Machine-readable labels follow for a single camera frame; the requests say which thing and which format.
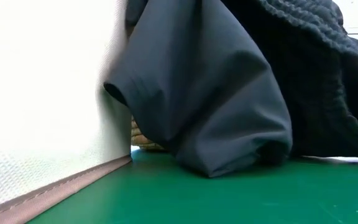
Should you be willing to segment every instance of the ribbed knit texture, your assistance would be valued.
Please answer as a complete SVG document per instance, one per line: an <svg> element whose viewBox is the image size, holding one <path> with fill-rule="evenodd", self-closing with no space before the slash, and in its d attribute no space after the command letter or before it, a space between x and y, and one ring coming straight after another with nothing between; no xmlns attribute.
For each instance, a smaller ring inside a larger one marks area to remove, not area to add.
<svg viewBox="0 0 358 224"><path fill-rule="evenodd" d="M342 82L344 58L352 62L347 66L358 70L358 44L347 36L338 21L341 15L333 9L332 1L256 2L273 18L258 12L244 12L246 7L240 7L240 3L234 1L225 4L250 32L273 68L294 123L295 154L358 156L358 120L349 112ZM236 8L241 9L237 15ZM279 27L280 31L275 32L274 27ZM269 42L287 44L287 48L280 49ZM296 54L296 48L302 50ZM296 57L301 57L302 51L305 56L300 62L305 65L290 65L291 60L295 63ZM300 69L291 68L292 73L286 72L284 63L288 63L288 68L299 66ZM299 73L303 76L291 76Z"/></svg>

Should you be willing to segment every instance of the green mat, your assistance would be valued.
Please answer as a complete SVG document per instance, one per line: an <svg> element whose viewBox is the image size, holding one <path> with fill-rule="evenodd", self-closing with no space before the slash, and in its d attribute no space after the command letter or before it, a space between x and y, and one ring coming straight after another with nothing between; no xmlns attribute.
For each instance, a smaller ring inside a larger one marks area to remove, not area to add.
<svg viewBox="0 0 358 224"><path fill-rule="evenodd" d="M358 224L358 166L289 162L205 179L168 154L134 162L33 219L41 223Z"/></svg>

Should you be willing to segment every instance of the white wall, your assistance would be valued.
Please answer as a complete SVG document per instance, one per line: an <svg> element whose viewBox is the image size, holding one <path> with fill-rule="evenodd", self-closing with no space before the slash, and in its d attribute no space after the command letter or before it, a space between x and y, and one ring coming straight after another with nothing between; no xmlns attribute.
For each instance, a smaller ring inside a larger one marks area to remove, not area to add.
<svg viewBox="0 0 358 224"><path fill-rule="evenodd" d="M101 89L126 0L0 0L0 203L130 153Z"/></svg>

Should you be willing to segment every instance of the textured white wall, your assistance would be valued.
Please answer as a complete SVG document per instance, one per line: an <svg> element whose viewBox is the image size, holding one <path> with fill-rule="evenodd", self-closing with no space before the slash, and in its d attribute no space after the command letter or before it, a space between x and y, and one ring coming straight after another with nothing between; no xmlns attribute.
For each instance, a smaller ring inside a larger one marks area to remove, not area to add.
<svg viewBox="0 0 358 224"><path fill-rule="evenodd" d="M130 153L101 89L126 0L0 0L0 203Z"/></svg>

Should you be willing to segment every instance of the clothing pile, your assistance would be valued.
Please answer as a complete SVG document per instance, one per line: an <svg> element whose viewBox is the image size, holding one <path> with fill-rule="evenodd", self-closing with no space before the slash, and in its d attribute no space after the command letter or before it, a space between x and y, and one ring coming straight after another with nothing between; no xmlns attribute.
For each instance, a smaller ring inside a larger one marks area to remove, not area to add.
<svg viewBox="0 0 358 224"><path fill-rule="evenodd" d="M358 157L358 40L331 0L129 0L126 22L104 87L183 167Z"/></svg>

